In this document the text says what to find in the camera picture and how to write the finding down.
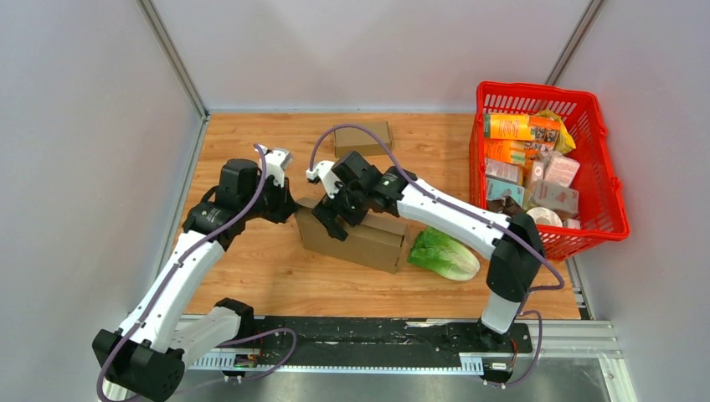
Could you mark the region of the brown cardboard box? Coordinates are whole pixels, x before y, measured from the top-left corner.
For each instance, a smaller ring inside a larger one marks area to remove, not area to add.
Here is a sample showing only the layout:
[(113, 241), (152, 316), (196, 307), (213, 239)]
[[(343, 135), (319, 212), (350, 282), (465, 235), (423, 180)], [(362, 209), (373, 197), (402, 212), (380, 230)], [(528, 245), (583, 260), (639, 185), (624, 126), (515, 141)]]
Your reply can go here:
[[(358, 122), (357, 125), (371, 131), (388, 149), (392, 149), (393, 138), (390, 125), (386, 121)], [(338, 128), (333, 136), (336, 158), (343, 157), (349, 152), (358, 152), (363, 157), (387, 155), (377, 140), (360, 129)]]

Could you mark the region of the brown cardboard sheet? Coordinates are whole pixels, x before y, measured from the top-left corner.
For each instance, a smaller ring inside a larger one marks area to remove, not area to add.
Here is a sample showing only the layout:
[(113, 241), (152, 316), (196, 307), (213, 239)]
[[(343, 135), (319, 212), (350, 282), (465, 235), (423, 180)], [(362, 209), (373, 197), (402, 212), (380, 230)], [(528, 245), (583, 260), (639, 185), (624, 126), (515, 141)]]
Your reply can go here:
[(332, 238), (312, 214), (313, 198), (300, 198), (296, 224), (305, 249), (374, 270), (394, 274), (405, 262), (413, 231), (404, 222), (379, 214), (368, 214), (355, 227), (344, 226), (344, 241)]

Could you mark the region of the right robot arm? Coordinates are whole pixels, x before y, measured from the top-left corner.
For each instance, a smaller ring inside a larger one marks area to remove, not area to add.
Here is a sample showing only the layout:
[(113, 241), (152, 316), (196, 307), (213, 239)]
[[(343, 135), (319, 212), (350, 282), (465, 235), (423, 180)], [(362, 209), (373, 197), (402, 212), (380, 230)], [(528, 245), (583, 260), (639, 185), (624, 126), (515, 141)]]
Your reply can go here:
[(336, 162), (313, 163), (306, 178), (325, 189), (313, 213), (332, 238), (344, 241), (346, 225), (361, 224), (369, 212), (385, 213), (437, 229), (488, 260), (486, 284), (491, 294), (477, 338), (491, 351), (510, 341), (510, 327), (546, 260), (531, 216), (480, 209), (442, 193), (398, 164), (381, 172), (358, 152)]

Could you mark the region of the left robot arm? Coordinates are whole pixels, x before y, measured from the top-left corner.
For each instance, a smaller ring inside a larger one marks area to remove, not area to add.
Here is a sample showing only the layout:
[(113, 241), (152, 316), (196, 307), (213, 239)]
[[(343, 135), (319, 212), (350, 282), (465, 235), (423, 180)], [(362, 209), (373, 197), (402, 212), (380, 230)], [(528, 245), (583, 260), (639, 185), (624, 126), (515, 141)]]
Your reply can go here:
[(297, 210), (285, 170), (290, 153), (259, 147), (260, 161), (230, 159), (218, 185), (191, 208), (172, 256), (148, 293), (113, 332), (102, 329), (92, 349), (101, 366), (99, 398), (105, 381), (151, 401), (165, 401), (187, 368), (219, 346), (243, 348), (256, 339), (254, 309), (230, 298), (209, 314), (178, 329), (187, 304), (211, 268), (224, 256), (248, 221), (285, 223)]

